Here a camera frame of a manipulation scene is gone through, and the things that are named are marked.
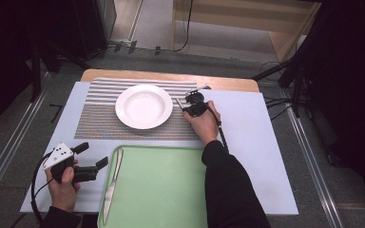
green cutting board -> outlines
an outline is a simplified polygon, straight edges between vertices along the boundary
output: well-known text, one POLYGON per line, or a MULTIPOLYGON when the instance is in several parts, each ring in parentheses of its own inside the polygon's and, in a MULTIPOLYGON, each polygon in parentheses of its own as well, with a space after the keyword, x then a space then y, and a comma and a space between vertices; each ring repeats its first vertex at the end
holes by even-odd
POLYGON ((105 192, 111 184, 120 147, 124 155, 109 215, 105 224, 103 198, 98 227, 207 227, 202 149, 119 146, 109 164, 105 192))

striped placemat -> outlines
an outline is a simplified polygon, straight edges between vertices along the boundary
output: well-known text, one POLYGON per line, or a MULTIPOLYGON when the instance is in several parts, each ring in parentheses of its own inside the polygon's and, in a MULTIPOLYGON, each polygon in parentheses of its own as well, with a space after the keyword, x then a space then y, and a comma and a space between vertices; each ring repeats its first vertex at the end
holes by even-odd
POLYGON ((91 140, 145 140, 190 141, 197 140, 189 123, 183 118, 176 98, 185 102, 185 93, 197 87, 192 81, 158 81, 97 78, 90 83, 86 102, 75 133, 75 139, 91 140), (115 113, 118 96, 135 85, 150 84, 164 89, 173 100, 170 118, 160 126, 139 130, 123 124, 115 113))

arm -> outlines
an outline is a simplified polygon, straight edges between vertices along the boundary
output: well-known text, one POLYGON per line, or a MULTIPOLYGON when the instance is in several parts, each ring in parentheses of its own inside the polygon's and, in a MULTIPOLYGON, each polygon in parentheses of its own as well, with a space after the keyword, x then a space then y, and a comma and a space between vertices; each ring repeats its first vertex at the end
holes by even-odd
MULTIPOLYGON (((50 169, 46 170, 47 181, 52 179, 50 169)), ((81 188, 80 183, 74 183, 73 168, 65 169, 62 176, 62 183, 52 180, 49 185, 49 193, 51 194, 52 206, 40 224, 42 228, 71 228, 77 227, 81 218, 72 214, 76 203, 76 192, 81 188)))
MULTIPOLYGON (((220 120, 221 114, 213 102, 208 103, 220 120)), ((270 227, 247 172, 217 140, 219 130, 213 115, 209 111, 196 118, 192 118, 186 112, 183 115, 206 145, 202 153, 202 162, 206 165, 208 226, 270 227)))

silver table knife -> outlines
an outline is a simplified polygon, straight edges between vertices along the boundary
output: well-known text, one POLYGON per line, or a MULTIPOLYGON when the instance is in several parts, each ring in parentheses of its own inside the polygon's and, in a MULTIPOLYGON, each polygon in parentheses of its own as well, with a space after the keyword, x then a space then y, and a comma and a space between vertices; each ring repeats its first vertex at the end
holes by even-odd
POLYGON ((123 159, 124 150, 120 147, 117 150, 117 165, 115 166, 114 176, 112 178, 112 182, 109 187, 106 189, 105 196, 105 206, 104 206, 104 216, 103 216, 103 224, 106 225, 106 221, 108 219, 109 208, 111 206, 112 196, 114 195, 115 190, 115 182, 117 181, 117 176, 120 171, 121 160, 123 159))

person's right hand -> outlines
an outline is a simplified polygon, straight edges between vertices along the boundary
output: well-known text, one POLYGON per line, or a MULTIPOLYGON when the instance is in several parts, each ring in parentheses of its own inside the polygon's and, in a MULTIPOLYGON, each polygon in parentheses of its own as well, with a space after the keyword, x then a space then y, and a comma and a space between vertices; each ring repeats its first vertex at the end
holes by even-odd
MULTIPOLYGON (((47 181, 52 179, 51 169, 46 169, 47 181)), ((76 192, 81 188, 80 183, 74 183, 73 167, 65 169, 62 175, 62 183, 52 180, 48 184, 49 193, 51 194, 52 206, 58 209, 73 212, 76 203, 76 192)))
MULTIPOLYGON (((221 114, 216 110, 213 101, 208 102, 210 108, 215 112, 218 120, 221 120, 221 114)), ((200 137, 204 144, 208 144, 217 140, 219 134, 219 128, 216 124, 216 120, 209 110, 206 110, 199 117, 191 117, 188 112, 184 111, 183 116, 191 123, 195 133, 200 137)))

